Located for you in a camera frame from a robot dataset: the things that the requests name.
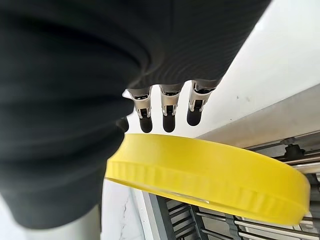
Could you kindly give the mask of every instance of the robotic hand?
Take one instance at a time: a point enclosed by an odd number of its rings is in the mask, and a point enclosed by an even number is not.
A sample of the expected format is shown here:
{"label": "robotic hand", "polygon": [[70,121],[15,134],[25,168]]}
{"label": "robotic hand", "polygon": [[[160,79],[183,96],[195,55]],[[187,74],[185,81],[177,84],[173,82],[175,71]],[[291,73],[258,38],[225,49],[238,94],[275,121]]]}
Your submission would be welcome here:
{"label": "robotic hand", "polygon": [[[189,107],[186,117],[190,126],[196,126],[200,123],[204,106],[208,102],[211,93],[216,89],[219,82],[219,80],[192,80],[189,95]],[[159,85],[163,114],[162,124],[163,129],[167,133],[171,133],[176,127],[175,116],[178,107],[179,95],[183,86],[183,83]],[[134,108],[140,119],[141,130],[144,133],[151,132],[153,127],[151,119],[151,90],[152,87],[128,89],[134,102]]]}

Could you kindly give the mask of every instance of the metal rail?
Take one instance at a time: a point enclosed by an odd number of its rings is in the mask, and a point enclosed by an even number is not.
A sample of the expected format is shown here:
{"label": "metal rail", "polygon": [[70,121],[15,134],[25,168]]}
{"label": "metal rail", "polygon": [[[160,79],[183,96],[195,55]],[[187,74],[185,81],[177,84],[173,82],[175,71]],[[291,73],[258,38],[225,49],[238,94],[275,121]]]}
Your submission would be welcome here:
{"label": "metal rail", "polygon": [[303,174],[314,174],[320,172],[320,154],[310,154],[301,159],[284,161]]}
{"label": "metal rail", "polygon": [[[214,219],[214,220],[221,221],[221,222],[226,221],[226,217],[215,215],[212,213],[197,212],[196,214],[198,216],[201,216],[204,218]],[[284,227],[271,226],[271,225],[267,225],[267,224],[263,224],[263,223],[256,223],[256,222],[240,220],[240,219],[235,220],[234,223],[239,226],[262,230],[262,231],[269,232],[269,233],[275,233],[275,234],[280,234],[280,235],[284,235],[284,236],[295,237],[295,238],[305,239],[305,240],[319,240],[319,235],[317,233],[302,232],[302,231],[295,230],[295,229],[288,229],[288,228],[284,228]],[[305,217],[305,218],[303,218],[301,223],[312,224],[312,218]],[[254,240],[254,239],[258,239],[258,236],[253,236],[253,238],[252,237],[249,237],[249,238]],[[263,236],[259,236],[259,239],[263,240],[263,239],[270,239],[270,238],[265,238]]]}

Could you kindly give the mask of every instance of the yellow lid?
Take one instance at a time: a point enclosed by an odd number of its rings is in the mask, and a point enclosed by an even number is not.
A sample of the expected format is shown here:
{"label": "yellow lid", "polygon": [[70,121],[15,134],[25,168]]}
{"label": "yellow lid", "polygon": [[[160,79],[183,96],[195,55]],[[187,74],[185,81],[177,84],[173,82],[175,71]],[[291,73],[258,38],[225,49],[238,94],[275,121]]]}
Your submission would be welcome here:
{"label": "yellow lid", "polygon": [[309,211],[310,185],[273,158],[220,143],[156,134],[127,134],[106,177],[236,216],[295,225]]}

